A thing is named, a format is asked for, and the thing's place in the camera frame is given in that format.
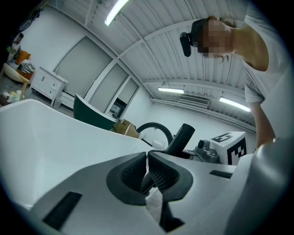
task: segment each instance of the white t-shirt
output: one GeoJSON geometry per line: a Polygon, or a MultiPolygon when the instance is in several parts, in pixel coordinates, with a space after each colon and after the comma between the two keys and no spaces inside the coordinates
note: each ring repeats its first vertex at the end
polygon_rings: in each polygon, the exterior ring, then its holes
{"type": "Polygon", "coordinates": [[[246,101],[262,102],[279,79],[293,76],[292,58],[277,30],[252,2],[249,2],[244,22],[262,37],[269,53],[269,66],[265,72],[258,71],[243,61],[247,79],[246,101]]]}

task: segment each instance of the white box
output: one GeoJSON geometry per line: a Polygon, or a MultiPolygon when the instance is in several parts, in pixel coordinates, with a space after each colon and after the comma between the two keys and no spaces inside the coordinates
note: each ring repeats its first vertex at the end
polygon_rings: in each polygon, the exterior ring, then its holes
{"type": "Polygon", "coordinates": [[[216,150],[225,165],[237,165],[240,157],[247,154],[246,133],[228,132],[210,139],[210,149],[216,150]]]}

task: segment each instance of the cardboard box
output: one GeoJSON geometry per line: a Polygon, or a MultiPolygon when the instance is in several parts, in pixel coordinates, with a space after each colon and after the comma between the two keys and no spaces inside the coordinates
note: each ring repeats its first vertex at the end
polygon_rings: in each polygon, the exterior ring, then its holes
{"type": "Polygon", "coordinates": [[[140,134],[136,132],[134,125],[127,120],[117,121],[113,128],[118,134],[123,134],[134,138],[139,138],[140,136],[140,134]]]}

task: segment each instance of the person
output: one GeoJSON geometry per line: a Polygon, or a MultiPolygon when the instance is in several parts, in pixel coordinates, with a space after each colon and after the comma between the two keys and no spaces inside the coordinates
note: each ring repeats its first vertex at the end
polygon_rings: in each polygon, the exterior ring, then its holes
{"type": "Polygon", "coordinates": [[[224,56],[235,54],[243,59],[245,96],[255,120],[256,145],[272,142],[275,134],[260,105],[279,79],[292,76],[293,67],[277,30],[249,2],[241,28],[236,28],[235,22],[212,16],[195,21],[190,36],[192,46],[205,57],[224,59],[224,56]]]}
{"type": "Polygon", "coordinates": [[[14,58],[18,57],[19,51],[20,51],[20,42],[23,39],[23,34],[20,33],[17,37],[17,39],[12,43],[8,58],[7,58],[7,63],[11,62],[14,58]]]}

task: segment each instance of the black hose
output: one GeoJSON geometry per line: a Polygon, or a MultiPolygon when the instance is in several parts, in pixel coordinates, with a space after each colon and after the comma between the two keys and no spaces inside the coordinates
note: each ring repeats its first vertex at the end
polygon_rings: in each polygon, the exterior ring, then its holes
{"type": "Polygon", "coordinates": [[[137,129],[137,132],[140,133],[141,131],[143,131],[147,128],[152,128],[152,127],[161,130],[165,134],[169,144],[172,142],[173,135],[171,134],[171,132],[164,125],[161,125],[159,123],[146,123],[146,124],[140,126],[137,129]]]}

